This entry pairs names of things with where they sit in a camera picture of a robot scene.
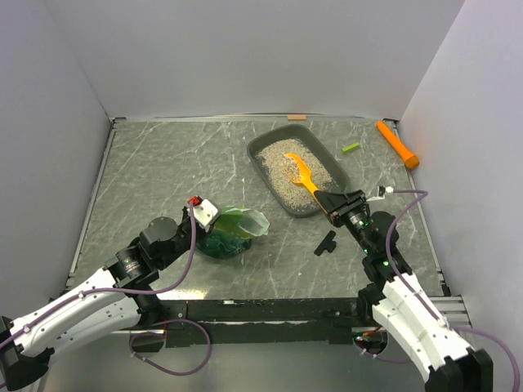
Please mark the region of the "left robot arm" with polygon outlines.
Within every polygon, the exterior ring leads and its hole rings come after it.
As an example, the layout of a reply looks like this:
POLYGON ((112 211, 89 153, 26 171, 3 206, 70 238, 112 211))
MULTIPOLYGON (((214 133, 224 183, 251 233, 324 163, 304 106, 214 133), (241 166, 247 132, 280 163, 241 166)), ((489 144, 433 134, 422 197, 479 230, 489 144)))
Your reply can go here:
POLYGON ((158 217, 75 289, 25 316, 3 317, 2 387, 33 384, 60 355, 113 331, 157 325, 162 305, 150 284, 179 257, 193 256, 219 215, 189 206, 181 222, 158 217))

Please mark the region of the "grey litter box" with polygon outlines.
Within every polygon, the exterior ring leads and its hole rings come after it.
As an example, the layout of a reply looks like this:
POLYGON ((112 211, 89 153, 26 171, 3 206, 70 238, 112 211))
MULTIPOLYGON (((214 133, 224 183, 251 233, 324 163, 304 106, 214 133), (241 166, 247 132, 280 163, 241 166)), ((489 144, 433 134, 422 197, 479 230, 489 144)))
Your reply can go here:
POLYGON ((308 167, 312 183, 328 192, 348 192, 351 182, 342 166, 309 128, 290 124, 256 137, 248 156, 269 191, 292 217, 306 218, 321 211, 312 194, 296 181, 294 157, 308 167))

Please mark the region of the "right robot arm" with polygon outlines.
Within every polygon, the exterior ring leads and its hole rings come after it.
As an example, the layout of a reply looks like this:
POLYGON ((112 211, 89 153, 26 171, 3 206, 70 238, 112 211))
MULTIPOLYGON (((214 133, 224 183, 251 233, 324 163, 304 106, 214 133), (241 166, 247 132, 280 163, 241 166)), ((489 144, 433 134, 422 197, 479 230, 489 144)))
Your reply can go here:
POLYGON ((418 369, 425 390, 493 390, 492 358, 448 324, 398 251, 398 217, 371 212, 362 191, 312 194, 330 224, 346 227, 364 251, 370 283, 359 292, 358 319, 385 328, 418 369))

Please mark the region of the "yellow plastic scoop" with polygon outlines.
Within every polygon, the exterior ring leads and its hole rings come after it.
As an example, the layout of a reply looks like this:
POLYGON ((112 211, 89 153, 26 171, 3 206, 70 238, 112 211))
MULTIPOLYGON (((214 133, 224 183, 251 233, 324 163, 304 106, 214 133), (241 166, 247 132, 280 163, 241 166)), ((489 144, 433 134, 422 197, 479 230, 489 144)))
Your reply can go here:
POLYGON ((296 186, 305 188, 307 192, 315 200, 314 192, 319 190, 318 186, 311 179, 311 170, 310 168, 299 158, 296 154, 286 153, 284 154, 285 158, 289 161, 293 160, 293 167, 287 165, 284 167, 284 172, 289 180, 296 186))

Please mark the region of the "black bag clip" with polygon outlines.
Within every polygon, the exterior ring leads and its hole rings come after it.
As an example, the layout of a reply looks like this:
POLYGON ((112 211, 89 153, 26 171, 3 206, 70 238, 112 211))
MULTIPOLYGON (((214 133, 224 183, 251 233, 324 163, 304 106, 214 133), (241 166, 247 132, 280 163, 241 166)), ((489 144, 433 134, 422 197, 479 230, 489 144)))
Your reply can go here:
POLYGON ((335 237, 336 232, 330 230, 314 250, 314 254, 316 256, 321 256, 324 252, 332 253, 337 247, 337 242, 334 240, 335 237))

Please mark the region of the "green litter bag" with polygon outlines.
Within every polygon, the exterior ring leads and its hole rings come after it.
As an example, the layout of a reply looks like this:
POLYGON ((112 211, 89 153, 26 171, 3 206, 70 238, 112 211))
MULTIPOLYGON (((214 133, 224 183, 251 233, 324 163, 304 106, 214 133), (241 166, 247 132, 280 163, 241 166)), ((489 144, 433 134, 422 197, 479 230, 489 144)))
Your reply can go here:
POLYGON ((268 235, 265 215, 246 207, 224 207, 207 238, 196 245, 205 256, 226 260, 249 250, 255 238, 268 235))

